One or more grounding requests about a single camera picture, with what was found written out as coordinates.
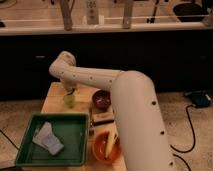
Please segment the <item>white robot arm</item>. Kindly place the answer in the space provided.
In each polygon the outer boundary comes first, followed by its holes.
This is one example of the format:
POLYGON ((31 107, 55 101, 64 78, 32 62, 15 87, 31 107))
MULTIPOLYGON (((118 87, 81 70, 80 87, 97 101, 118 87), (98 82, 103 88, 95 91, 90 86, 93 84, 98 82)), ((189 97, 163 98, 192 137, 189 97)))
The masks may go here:
POLYGON ((127 171, 177 171, 152 80, 138 71, 84 68, 61 52, 49 67, 67 86, 108 91, 127 171))

